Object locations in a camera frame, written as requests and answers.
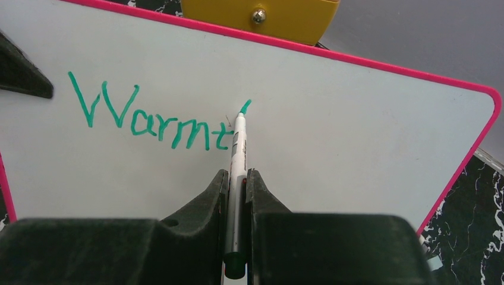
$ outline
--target yellow object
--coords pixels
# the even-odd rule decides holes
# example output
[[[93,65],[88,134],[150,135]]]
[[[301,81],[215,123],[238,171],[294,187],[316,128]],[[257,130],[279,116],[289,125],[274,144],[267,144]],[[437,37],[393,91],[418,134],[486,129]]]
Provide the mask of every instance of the yellow object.
[[[185,18],[315,45],[339,0],[181,0],[181,5]]]

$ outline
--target gray surface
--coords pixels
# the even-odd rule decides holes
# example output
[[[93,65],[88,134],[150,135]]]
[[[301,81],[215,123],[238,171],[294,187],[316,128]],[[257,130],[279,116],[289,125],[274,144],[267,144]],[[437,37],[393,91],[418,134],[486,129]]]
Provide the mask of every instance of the gray surface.
[[[503,0],[343,0],[320,42],[504,94]],[[480,147],[504,162],[504,116]]]

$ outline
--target pink whiteboard frame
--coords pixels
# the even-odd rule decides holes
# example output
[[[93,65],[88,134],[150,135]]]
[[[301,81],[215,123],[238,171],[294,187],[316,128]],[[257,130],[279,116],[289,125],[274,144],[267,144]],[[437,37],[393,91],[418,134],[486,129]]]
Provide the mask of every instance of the pink whiteboard frame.
[[[189,29],[191,28],[191,29],[206,31],[209,33],[214,33],[214,34],[222,34],[222,35],[228,36],[228,37],[234,37],[237,39],[248,40],[251,42],[262,43],[262,44],[270,45],[270,46],[276,46],[276,47],[282,48],[282,49],[289,49],[289,50],[294,50],[297,52],[308,53],[308,54],[311,54],[314,56],[322,56],[324,58],[330,58],[330,59],[334,59],[337,61],[348,62],[351,64],[361,65],[364,67],[380,69],[380,70],[384,70],[384,71],[388,71],[388,72],[393,72],[396,74],[402,74],[402,75],[406,75],[409,77],[414,77],[414,78],[418,78],[418,79],[422,79],[422,80],[429,80],[432,82],[442,83],[442,84],[446,84],[449,86],[460,87],[460,88],[479,91],[479,92],[488,94],[489,96],[492,97],[492,99],[494,101],[495,107],[493,110],[493,114],[490,117],[490,120],[488,121],[488,123],[486,123],[485,127],[483,128],[481,134],[476,139],[476,142],[474,142],[471,149],[469,150],[467,155],[464,157],[464,160],[462,161],[462,163],[457,168],[456,172],[453,174],[452,178],[450,179],[450,181],[446,185],[446,188],[443,190],[443,192],[441,193],[441,195],[437,199],[436,203],[434,203],[434,206],[432,206],[432,209],[429,211],[429,213],[425,217],[420,228],[417,230],[418,235],[421,234],[421,232],[423,231],[423,229],[425,228],[425,226],[427,225],[427,223],[431,219],[432,215],[437,210],[439,204],[443,201],[446,194],[451,189],[452,185],[455,183],[456,179],[458,178],[458,176],[460,175],[460,173],[464,169],[465,165],[469,162],[469,159],[471,159],[474,152],[476,151],[476,149],[480,145],[481,141],[483,140],[485,135],[490,130],[490,127],[494,124],[495,120],[499,116],[499,113],[500,113],[500,110],[502,107],[502,102],[501,102],[502,99],[501,99],[499,93],[497,92],[497,90],[495,90],[491,87],[488,87],[488,86],[483,86],[483,85],[478,85],[478,84],[469,83],[469,82],[465,82],[465,81],[460,81],[460,80],[456,80],[453,78],[441,77],[438,75],[433,75],[433,74],[429,74],[429,73],[425,73],[425,72],[421,72],[421,71],[416,71],[413,69],[403,68],[403,67],[394,66],[394,65],[390,65],[390,64],[384,64],[384,63],[372,61],[369,59],[359,58],[357,56],[346,55],[343,53],[333,52],[330,50],[316,48],[313,46],[306,46],[306,45],[302,45],[299,43],[294,43],[294,42],[289,42],[286,40],[262,36],[259,34],[249,33],[246,31],[235,30],[232,28],[216,26],[213,24],[208,24],[208,23],[203,23],[203,22],[199,22],[199,21],[195,21],[195,20],[186,19],[186,18],[176,17],[173,15],[162,14],[162,13],[158,13],[158,12],[154,12],[154,11],[149,11],[146,9],[129,7],[129,6],[126,6],[123,4],[116,4],[113,2],[107,2],[107,1],[103,1],[103,0],[63,0],[63,1],[72,2],[75,4],[98,8],[98,9],[102,9],[102,10],[107,10],[110,12],[116,12],[116,13],[120,13],[120,14],[130,15],[133,17],[144,18],[147,20],[158,21],[161,23],[177,25],[177,26],[186,27]],[[5,203],[7,206],[7,211],[8,211],[9,217],[10,217],[10,221],[16,221],[14,204],[12,202],[11,193],[10,193],[9,186],[7,183],[7,177],[5,175],[4,164],[2,162],[1,156],[0,156],[0,185],[2,186],[2,192],[4,195],[4,200],[5,200]]]

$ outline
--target green handwriting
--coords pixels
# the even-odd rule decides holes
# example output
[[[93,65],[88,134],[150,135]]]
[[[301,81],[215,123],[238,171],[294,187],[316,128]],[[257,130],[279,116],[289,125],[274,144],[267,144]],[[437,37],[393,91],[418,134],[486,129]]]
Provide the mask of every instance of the green handwriting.
[[[134,90],[131,93],[130,99],[122,108],[122,112],[120,115],[117,114],[116,109],[112,105],[108,89],[107,89],[107,81],[104,81],[101,86],[101,93],[98,93],[96,96],[95,100],[91,103],[91,108],[88,109],[86,102],[84,101],[84,96],[82,95],[82,92],[80,90],[80,87],[78,86],[77,80],[75,79],[74,74],[70,71],[68,72],[68,76],[70,77],[70,81],[72,83],[72,86],[74,88],[74,91],[78,97],[78,101],[80,103],[80,106],[82,108],[82,111],[84,112],[84,116],[86,117],[87,121],[87,126],[89,128],[93,127],[93,122],[95,119],[95,110],[96,110],[96,105],[100,101],[100,96],[103,94],[103,99],[105,101],[105,104],[107,105],[108,110],[110,111],[114,121],[115,125],[117,128],[122,128],[122,125],[124,123],[124,118],[126,117],[131,105],[134,103],[138,92],[140,91],[140,86],[134,85]],[[245,114],[247,112],[247,107],[250,104],[251,100],[248,100],[245,105],[242,107],[240,112]],[[159,122],[159,126],[157,129],[155,128],[156,120],[154,119],[157,118],[157,121]],[[138,135],[144,135],[144,134],[150,134],[154,137],[157,137],[158,141],[163,141],[165,138],[165,131],[170,126],[170,122],[178,122],[178,118],[168,118],[164,120],[164,118],[160,114],[155,114],[151,115],[148,114],[145,110],[142,109],[136,109],[132,116],[131,116],[131,134],[134,136]],[[222,139],[224,138],[225,135],[232,135],[234,132],[233,130],[226,130],[226,125],[221,122],[220,125],[220,130],[218,131],[209,131],[209,126],[208,123],[206,122],[197,122],[196,119],[190,119],[186,122],[178,122],[177,123],[177,134],[175,135],[171,148],[176,149],[180,141],[182,140],[182,135],[184,133],[184,130],[189,129],[190,134],[187,139],[187,143],[185,147],[187,149],[190,149],[194,141],[196,140],[196,136],[200,133],[200,131],[203,129],[202,135],[204,136],[204,149],[205,150],[210,150],[210,134],[212,135],[217,135],[216,137],[216,142],[215,146],[218,150],[227,150],[228,147],[222,146]]]

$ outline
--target metal screw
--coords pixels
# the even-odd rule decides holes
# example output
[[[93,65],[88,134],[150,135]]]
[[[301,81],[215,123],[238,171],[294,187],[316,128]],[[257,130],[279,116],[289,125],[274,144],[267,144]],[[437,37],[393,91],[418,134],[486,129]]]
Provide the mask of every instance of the metal screw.
[[[258,9],[252,13],[252,21],[256,24],[261,24],[266,21],[266,11],[264,9]]]

